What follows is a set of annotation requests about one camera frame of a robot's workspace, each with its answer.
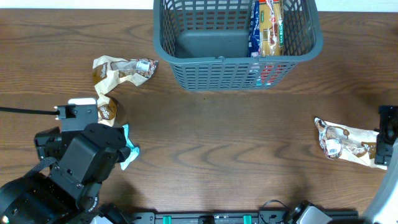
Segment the red yellow spaghetti packet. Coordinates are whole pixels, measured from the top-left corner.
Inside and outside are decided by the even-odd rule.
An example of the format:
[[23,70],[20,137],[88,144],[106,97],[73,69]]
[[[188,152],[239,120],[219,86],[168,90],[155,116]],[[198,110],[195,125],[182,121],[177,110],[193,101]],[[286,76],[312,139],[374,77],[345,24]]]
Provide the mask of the red yellow spaghetti packet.
[[284,51],[283,0],[259,0],[261,57],[281,56]]

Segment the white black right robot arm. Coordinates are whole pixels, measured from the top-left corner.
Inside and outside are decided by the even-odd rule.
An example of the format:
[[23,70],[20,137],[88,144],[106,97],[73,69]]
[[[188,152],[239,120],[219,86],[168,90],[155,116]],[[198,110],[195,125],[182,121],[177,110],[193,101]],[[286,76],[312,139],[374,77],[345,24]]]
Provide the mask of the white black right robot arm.
[[351,128],[315,118],[320,146],[330,159],[343,159],[387,170],[376,196],[361,216],[326,211],[304,201],[285,216],[285,223],[397,223],[397,107],[380,106],[379,127]]

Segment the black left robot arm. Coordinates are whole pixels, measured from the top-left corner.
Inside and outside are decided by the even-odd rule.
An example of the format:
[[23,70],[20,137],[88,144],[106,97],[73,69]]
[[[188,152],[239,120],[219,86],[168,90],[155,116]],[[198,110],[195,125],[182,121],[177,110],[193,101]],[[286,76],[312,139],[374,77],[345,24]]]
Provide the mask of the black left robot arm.
[[130,155],[123,128],[53,128],[34,144],[40,162],[1,187],[1,223],[91,223],[102,183]]

